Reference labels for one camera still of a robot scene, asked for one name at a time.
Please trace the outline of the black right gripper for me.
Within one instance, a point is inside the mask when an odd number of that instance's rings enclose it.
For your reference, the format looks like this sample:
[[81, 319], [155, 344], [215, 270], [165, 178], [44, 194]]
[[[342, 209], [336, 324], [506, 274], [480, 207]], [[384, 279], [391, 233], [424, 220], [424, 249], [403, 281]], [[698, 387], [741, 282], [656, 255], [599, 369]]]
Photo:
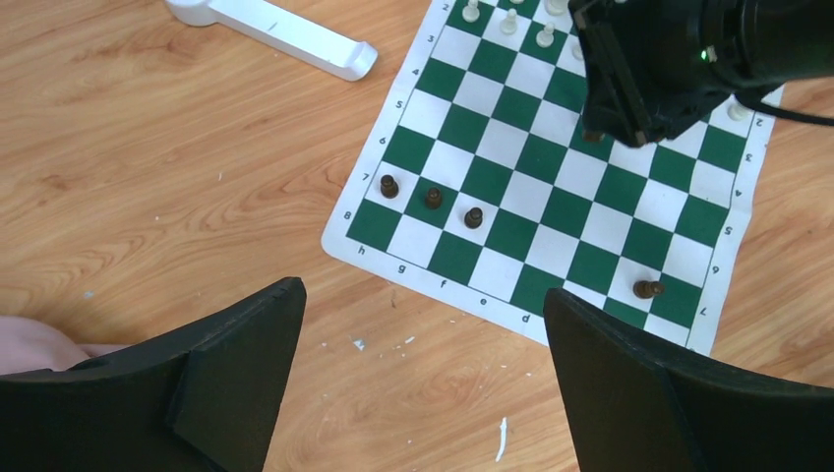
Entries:
[[775, 118], [833, 123], [765, 103], [788, 82], [832, 76], [829, 1], [572, 1], [568, 9], [584, 58], [587, 142], [673, 140], [729, 98]]

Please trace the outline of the dark chess piece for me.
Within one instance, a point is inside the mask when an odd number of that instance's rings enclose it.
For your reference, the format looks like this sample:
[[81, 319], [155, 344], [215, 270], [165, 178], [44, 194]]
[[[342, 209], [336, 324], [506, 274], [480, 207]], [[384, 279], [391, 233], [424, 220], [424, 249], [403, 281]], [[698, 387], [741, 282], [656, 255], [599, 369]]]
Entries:
[[463, 223], [469, 229], [477, 229], [483, 224], [484, 213], [480, 207], [470, 208], [463, 216]]

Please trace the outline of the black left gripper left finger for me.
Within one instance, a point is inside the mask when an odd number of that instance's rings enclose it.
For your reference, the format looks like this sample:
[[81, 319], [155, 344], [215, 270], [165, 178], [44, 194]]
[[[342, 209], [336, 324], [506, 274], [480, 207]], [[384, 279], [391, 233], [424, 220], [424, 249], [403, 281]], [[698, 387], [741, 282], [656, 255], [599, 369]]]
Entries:
[[1, 379], [5, 471], [260, 471], [301, 333], [289, 276], [65, 371]]

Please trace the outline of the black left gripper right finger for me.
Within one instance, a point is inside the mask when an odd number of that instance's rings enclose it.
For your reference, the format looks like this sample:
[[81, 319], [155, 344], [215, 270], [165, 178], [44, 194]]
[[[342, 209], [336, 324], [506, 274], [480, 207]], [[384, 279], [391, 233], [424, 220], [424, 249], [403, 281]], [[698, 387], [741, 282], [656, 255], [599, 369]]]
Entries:
[[833, 391], [741, 369], [562, 289], [543, 318], [584, 471], [829, 471]]

